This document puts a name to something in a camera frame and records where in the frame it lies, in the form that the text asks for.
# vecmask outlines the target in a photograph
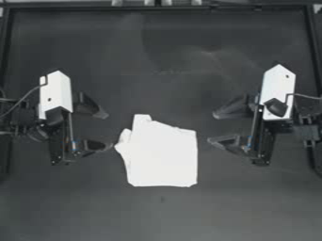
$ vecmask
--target black cable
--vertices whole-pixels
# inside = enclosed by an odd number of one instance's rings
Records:
[[[27,94],[19,99],[18,103],[13,106],[13,108],[11,108],[3,115],[0,115],[0,119],[3,119],[3,118],[13,112],[13,110],[14,110],[18,106],[21,106],[21,104],[23,103],[23,101],[29,98],[29,96],[30,96],[38,89],[41,89],[42,87],[47,86],[47,84],[49,84],[49,82],[46,82],[46,84],[43,84],[43,85],[33,88],[33,89],[27,92]]]
[[[293,94],[288,94],[288,98],[286,98],[285,103],[288,102],[289,96],[292,96],[292,95],[298,96],[298,97],[304,97],[304,98],[308,98],[308,99],[312,99],[312,100],[322,101],[322,97],[314,97],[314,96],[310,96],[310,95],[306,95],[306,94],[293,93]]]

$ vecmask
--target white cloth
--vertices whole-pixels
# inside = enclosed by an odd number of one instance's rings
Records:
[[[193,186],[198,182],[197,132],[135,115],[133,131],[125,129],[117,150],[133,186]]]

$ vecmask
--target metal frame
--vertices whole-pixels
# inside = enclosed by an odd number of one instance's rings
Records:
[[[312,48],[312,63],[314,71],[314,83],[316,83],[316,94],[322,95],[322,58],[320,52],[320,44],[317,37],[317,29],[314,22],[314,9],[313,5],[308,4],[258,4],[258,5],[238,5],[238,4],[220,4],[218,2],[209,0],[204,1],[202,6],[189,6],[184,3],[184,6],[172,6],[164,7],[162,0],[156,0],[154,7],[146,7],[139,3],[134,6],[126,6],[127,2],[123,2],[122,7],[113,7],[111,2],[89,2],[89,3],[75,3],[75,2],[61,2],[61,3],[5,3],[0,5],[0,8],[5,9],[3,21],[2,21],[2,36],[0,36],[0,86],[5,86],[6,83],[6,71],[7,63],[10,56],[11,48],[11,24],[14,13],[19,10],[29,11],[42,11],[42,10],[58,10],[58,11],[208,11],[214,12],[232,12],[232,11],[296,11],[300,10],[304,12],[308,37]],[[309,150],[309,159],[313,162],[314,155],[312,150]]]

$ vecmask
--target folded cloth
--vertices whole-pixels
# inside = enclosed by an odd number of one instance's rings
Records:
[[[117,151],[125,160],[133,186],[189,187],[198,181],[197,132],[135,115],[133,131],[125,129]]]

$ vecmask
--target dark table surface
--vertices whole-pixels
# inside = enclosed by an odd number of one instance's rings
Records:
[[[301,12],[18,12],[10,96],[58,68],[111,114],[79,119],[81,137],[118,141],[138,113],[197,130],[200,183],[133,187],[115,150],[53,167],[47,145],[17,140],[11,178],[0,185],[0,240],[319,239],[322,181],[302,143],[280,136],[266,169],[206,143],[248,132],[250,120],[216,121],[212,111],[260,89],[276,61],[297,73],[297,91],[314,94]]]

